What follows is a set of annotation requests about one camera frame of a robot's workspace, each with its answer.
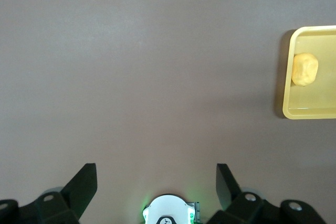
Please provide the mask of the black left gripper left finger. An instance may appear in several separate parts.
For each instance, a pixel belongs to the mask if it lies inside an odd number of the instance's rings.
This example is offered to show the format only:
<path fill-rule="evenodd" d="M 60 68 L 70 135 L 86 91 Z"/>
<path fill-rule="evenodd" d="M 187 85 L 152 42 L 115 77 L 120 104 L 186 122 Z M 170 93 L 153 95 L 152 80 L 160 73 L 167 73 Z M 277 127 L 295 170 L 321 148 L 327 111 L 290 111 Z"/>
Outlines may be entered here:
<path fill-rule="evenodd" d="M 79 223 L 97 188 L 96 164 L 87 163 L 60 191 L 21 207 L 14 199 L 1 200 L 1 223 Z"/>

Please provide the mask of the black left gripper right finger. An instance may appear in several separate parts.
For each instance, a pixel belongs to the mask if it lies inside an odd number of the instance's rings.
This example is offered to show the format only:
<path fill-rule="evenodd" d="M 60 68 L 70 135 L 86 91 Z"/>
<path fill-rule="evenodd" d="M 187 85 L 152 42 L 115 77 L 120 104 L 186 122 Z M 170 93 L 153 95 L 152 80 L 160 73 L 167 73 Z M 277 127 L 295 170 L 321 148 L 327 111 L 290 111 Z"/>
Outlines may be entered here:
<path fill-rule="evenodd" d="M 288 199 L 275 206 L 256 193 L 242 191 L 227 164 L 216 166 L 216 192 L 222 209 L 207 223 L 325 223 L 308 203 Z"/>

